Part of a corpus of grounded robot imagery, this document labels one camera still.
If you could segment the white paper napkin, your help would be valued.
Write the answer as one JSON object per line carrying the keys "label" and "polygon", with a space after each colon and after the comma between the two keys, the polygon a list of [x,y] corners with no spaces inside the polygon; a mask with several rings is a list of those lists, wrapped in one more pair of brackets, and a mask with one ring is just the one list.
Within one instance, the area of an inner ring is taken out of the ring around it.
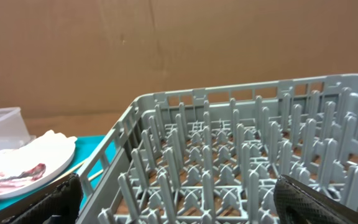
{"label": "white paper napkin", "polygon": [[27,167],[43,163],[46,174],[65,167],[75,153],[74,136],[67,137],[62,133],[47,131],[43,136],[18,149],[0,151],[0,165],[3,167]]}

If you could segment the wooden chopstick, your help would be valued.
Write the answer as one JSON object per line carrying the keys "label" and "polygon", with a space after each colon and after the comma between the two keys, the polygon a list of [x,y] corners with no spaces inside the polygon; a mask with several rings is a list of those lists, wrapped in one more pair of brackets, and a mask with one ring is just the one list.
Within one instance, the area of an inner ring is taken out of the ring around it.
{"label": "wooden chopstick", "polygon": [[65,173],[63,173],[62,175],[60,175],[59,177],[57,177],[54,182],[57,182],[58,180],[70,175],[71,173],[73,173],[74,171],[78,170],[85,162],[87,161],[87,159],[84,159],[83,161],[79,162],[78,164],[76,164],[74,167],[70,168],[68,171],[66,171]]}
{"label": "wooden chopstick", "polygon": [[103,169],[97,171],[95,174],[93,174],[91,177],[89,177],[88,180],[91,182],[91,181],[94,180],[95,178],[99,177],[103,172],[104,172]]}

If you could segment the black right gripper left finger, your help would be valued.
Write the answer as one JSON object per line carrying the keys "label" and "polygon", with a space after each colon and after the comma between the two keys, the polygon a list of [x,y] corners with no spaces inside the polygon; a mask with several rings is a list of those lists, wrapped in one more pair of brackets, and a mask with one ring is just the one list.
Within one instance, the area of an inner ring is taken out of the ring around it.
{"label": "black right gripper left finger", "polygon": [[78,218],[83,198],[80,177],[70,174],[43,198],[31,204],[18,215],[6,218],[1,223],[38,224],[67,223],[74,224]]}

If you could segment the red snack wrapper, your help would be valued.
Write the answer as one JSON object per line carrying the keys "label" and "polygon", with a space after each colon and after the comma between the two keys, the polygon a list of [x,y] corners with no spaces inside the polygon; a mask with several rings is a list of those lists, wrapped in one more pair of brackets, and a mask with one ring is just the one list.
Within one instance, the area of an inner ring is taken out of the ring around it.
{"label": "red snack wrapper", "polygon": [[0,188],[22,187],[41,179],[46,171],[46,165],[38,163],[27,167],[3,167],[0,165]]}

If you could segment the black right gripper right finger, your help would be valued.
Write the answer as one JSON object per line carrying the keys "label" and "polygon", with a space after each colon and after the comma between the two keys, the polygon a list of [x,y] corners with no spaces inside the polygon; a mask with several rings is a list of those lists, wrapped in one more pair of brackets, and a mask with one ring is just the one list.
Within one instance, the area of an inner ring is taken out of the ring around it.
{"label": "black right gripper right finger", "polygon": [[288,175],[278,177],[273,201],[283,224],[358,224],[358,212]]}

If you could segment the large white round plate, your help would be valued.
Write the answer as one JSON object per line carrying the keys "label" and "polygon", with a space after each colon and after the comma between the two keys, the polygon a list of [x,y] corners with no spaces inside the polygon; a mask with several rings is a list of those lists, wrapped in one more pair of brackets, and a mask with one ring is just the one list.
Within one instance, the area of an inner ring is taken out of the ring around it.
{"label": "large white round plate", "polygon": [[76,140],[51,131],[28,144],[21,136],[0,137],[0,200],[54,179],[73,160]]}

